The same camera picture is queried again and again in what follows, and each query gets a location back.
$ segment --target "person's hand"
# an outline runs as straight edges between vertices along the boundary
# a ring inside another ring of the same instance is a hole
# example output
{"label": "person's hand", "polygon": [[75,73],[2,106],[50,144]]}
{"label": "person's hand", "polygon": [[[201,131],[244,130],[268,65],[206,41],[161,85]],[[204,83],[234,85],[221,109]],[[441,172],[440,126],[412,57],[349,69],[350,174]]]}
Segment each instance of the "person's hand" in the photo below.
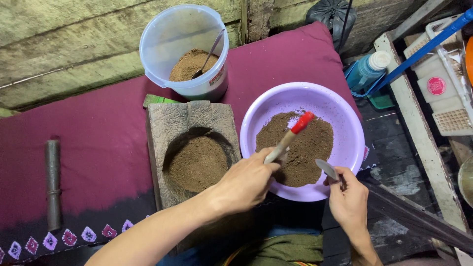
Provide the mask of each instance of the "person's hand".
{"label": "person's hand", "polygon": [[368,189],[360,183],[349,168],[335,167],[346,182],[346,190],[342,192],[339,182],[329,184],[329,178],[324,185],[330,186],[330,211],[348,237],[358,237],[367,233]]}
{"label": "person's hand", "polygon": [[222,216],[248,211],[265,199],[271,174],[281,167],[275,162],[263,164],[264,158],[273,150],[274,147],[264,148],[250,158],[240,160],[217,184],[204,191]]}

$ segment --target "black cord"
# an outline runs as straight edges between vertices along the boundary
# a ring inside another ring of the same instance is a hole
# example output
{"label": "black cord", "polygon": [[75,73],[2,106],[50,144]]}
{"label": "black cord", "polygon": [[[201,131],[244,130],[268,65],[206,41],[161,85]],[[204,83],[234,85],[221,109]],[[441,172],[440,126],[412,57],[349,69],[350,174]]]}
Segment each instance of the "black cord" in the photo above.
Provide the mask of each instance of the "black cord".
{"label": "black cord", "polygon": [[345,15],[345,20],[343,21],[342,36],[340,37],[340,43],[338,44],[337,53],[340,53],[340,48],[342,47],[343,35],[345,34],[345,27],[347,26],[348,15],[350,14],[351,4],[352,4],[352,3],[353,3],[353,0],[350,0],[350,1],[348,2],[347,14]]}

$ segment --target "white bottle cap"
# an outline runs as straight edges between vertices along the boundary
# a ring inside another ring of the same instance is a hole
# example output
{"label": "white bottle cap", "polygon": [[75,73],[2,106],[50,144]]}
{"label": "white bottle cap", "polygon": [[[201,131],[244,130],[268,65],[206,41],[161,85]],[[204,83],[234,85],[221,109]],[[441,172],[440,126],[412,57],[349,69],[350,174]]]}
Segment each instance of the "white bottle cap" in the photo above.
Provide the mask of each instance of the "white bottle cap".
{"label": "white bottle cap", "polygon": [[369,66],[375,71],[385,69],[390,62],[391,56],[386,51],[375,52],[368,58]]}

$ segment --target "black plastic bag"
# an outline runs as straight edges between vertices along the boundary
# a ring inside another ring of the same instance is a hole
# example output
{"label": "black plastic bag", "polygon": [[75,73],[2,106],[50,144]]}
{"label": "black plastic bag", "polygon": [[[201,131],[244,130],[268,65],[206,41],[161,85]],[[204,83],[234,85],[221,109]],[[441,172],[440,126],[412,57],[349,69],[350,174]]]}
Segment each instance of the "black plastic bag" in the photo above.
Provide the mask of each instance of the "black plastic bag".
{"label": "black plastic bag", "polygon": [[311,24],[315,21],[324,23],[332,34],[333,45],[336,51],[339,51],[340,41],[342,42],[340,45],[341,50],[356,20],[356,10],[351,7],[342,40],[343,21],[347,12],[348,2],[345,0],[320,0],[307,11],[306,24]]}

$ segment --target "brown powder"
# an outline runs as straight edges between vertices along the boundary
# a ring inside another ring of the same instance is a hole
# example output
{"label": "brown powder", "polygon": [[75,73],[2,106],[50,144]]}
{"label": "brown powder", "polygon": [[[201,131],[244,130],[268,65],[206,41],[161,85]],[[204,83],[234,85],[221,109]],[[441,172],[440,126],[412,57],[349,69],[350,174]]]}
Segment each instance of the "brown powder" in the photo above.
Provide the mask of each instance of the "brown powder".
{"label": "brown powder", "polygon": [[174,156],[169,174],[183,188],[202,192],[216,184],[227,170],[222,146],[207,136],[199,136],[190,139]]}
{"label": "brown powder", "polygon": [[[295,112],[273,116],[256,136],[256,151],[276,146],[289,130],[288,122],[299,117]],[[315,164],[316,159],[327,161],[333,148],[333,130],[330,123],[318,118],[298,134],[291,144],[285,165],[273,177],[281,184],[300,187],[315,184],[322,170]]]}
{"label": "brown powder", "polygon": [[[171,70],[169,75],[170,81],[188,81],[192,76],[204,65],[209,52],[194,48],[185,53]],[[209,71],[210,68],[217,62],[218,56],[212,54],[205,64],[202,74]]]}

